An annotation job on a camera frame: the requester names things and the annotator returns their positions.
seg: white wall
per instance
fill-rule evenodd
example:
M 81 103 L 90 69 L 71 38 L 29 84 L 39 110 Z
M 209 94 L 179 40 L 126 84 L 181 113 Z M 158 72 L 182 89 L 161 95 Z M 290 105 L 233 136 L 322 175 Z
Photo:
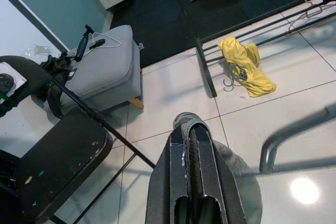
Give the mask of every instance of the white wall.
M 51 46 L 60 52 L 8 0 L 0 0 L 0 56 L 22 56 L 34 44 Z M 45 56 L 34 57 L 41 62 Z M 0 118 L 0 149 L 23 156 L 53 126 L 46 112 L 31 97 Z

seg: chair backrest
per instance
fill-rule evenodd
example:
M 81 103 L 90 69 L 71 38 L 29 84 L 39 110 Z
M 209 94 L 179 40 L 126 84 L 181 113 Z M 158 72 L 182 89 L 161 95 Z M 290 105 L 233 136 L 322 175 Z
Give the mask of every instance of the chair backrest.
M 25 99 L 27 96 L 36 93 L 43 86 L 51 81 L 51 76 L 35 62 L 20 56 L 0 56 L 0 62 L 8 63 L 18 71 L 27 82 L 10 96 L 11 101 L 5 101 L 0 107 L 0 117 Z

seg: white tile floor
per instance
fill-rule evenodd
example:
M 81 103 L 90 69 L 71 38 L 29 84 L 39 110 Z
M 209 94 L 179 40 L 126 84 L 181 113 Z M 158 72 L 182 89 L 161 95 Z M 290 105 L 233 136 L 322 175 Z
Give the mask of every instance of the white tile floor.
M 279 17 L 282 14 L 240 32 Z M 336 101 L 335 28 L 336 19 L 332 19 L 259 48 L 260 69 L 277 84 L 272 94 L 250 98 L 240 86 L 225 91 L 222 81 L 227 77 L 223 74 L 223 61 L 219 61 L 209 67 L 218 97 L 209 98 L 195 49 L 190 49 L 143 69 L 145 109 L 119 108 L 110 112 L 110 120 L 156 162 L 172 130 L 174 117 L 182 111 L 195 112 L 209 124 L 214 139 L 232 148 L 248 165 L 258 165 L 261 145 L 273 131 Z M 261 31 L 241 41 L 259 42 L 286 29 L 288 22 L 284 21 L 271 31 Z M 209 57 L 216 55 L 218 51 L 215 50 Z M 336 122 L 330 122 L 296 136 L 281 146 L 276 162 L 336 155 L 335 126 Z M 57 215 L 65 221 L 73 221 L 131 155 L 129 149 L 116 142 L 109 157 Z M 80 224 L 144 223 L 150 175 L 151 169 L 136 157 Z M 298 178 L 307 178 L 317 187 L 315 204 L 305 205 L 295 200 L 291 183 Z M 334 223 L 336 168 L 258 177 L 258 181 L 263 200 L 263 224 Z

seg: white paper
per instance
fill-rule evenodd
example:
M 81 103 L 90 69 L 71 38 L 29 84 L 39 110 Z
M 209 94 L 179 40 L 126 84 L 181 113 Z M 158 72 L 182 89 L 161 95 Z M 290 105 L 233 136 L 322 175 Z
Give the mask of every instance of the white paper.
M 14 85 L 13 87 L 7 92 L 6 96 L 10 97 L 14 94 L 15 90 L 20 88 L 27 80 L 24 78 L 18 71 L 11 67 L 6 62 L 0 62 L 0 73 L 6 73 L 13 77 Z

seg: metal rack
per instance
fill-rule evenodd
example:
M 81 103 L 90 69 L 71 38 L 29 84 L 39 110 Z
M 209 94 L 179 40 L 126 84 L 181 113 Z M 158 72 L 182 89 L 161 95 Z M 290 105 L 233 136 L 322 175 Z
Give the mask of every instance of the metal rack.
M 217 60 L 223 59 L 223 56 L 216 57 L 216 58 L 209 59 L 209 60 L 206 59 L 204 52 L 208 51 L 208 50 L 211 50 L 211 49 L 214 49 L 214 48 L 216 48 L 218 46 L 217 45 L 213 45 L 213 46 L 210 46 L 210 47 L 207 47 L 207 48 L 203 49 L 202 39 L 199 37 L 197 31 L 195 30 L 195 28 L 194 28 L 194 26 L 192 24 L 192 21 L 190 19 L 190 14 L 189 14 L 189 12 L 187 10 L 187 6 L 186 6 L 184 0 L 177 0 L 177 1 L 178 1 L 178 4 L 179 4 L 180 8 L 181 8 L 181 11 L 182 11 L 182 14 L 183 14 L 182 15 L 183 19 L 185 20 L 185 22 L 187 24 L 187 27 L 189 29 L 191 39 L 193 40 L 193 43 L 194 43 L 194 45 L 196 47 L 196 50 L 197 50 L 197 53 L 198 53 L 198 59 L 200 61 L 200 67 L 201 67 L 201 73 L 202 73 L 202 76 L 203 76 L 203 81 L 209 87 L 212 97 L 216 97 L 217 96 L 217 92 L 216 92 L 214 83 L 212 81 L 212 77 L 210 75 L 208 64 L 211 63 L 211 62 L 213 62 L 213 61 L 217 61 Z M 236 39 L 242 38 L 242 37 L 244 37 L 246 35 L 252 34 L 252 33 L 256 32 L 256 31 L 262 30 L 262 29 L 267 28 L 269 26 L 272 26 L 272 25 L 274 25 L 276 23 L 282 22 L 284 20 L 287 20 L 289 18 L 295 17 L 295 16 L 297 16 L 299 14 L 303 14 L 303 13 L 309 11 L 309 10 L 312 10 L 312 9 L 314 9 L 316 7 L 321 7 L 321 6 L 323 6 L 323 3 L 312 5 L 312 6 L 306 8 L 306 9 L 303 9 L 303 10 L 301 10 L 299 12 L 295 12 L 293 14 L 290 14 L 290 15 L 286 16 L 286 17 L 283 17 L 281 19 L 275 20 L 275 21 L 273 21 L 273 22 L 271 22 L 269 24 L 260 26 L 258 28 L 252 29 L 252 30 L 250 30 L 250 31 L 248 31 L 246 33 L 240 34 L 240 35 L 236 36 Z M 332 13 L 332 14 L 329 14 L 329 15 L 324 16 L 322 18 L 318 18 L 318 19 L 316 19 L 316 20 L 314 20 L 314 21 L 312 21 L 310 23 L 304 24 L 302 26 L 299 26 L 299 27 L 296 27 L 296 28 L 294 28 L 292 30 L 284 32 L 282 34 L 279 34 L 279 35 L 276 35 L 274 37 L 268 38 L 268 39 L 266 39 L 264 41 L 256 43 L 256 45 L 260 46 L 260 45 L 265 44 L 267 42 L 270 42 L 272 40 L 278 39 L 278 38 L 280 38 L 282 36 L 294 33 L 294 32 L 296 32 L 298 30 L 304 29 L 304 28 L 309 27 L 311 25 L 314 25 L 314 24 L 316 24 L 318 22 L 321 22 L 321 21 L 324 21 L 326 19 L 329 19 L 329 18 L 331 18 L 333 16 L 336 16 L 336 13 Z

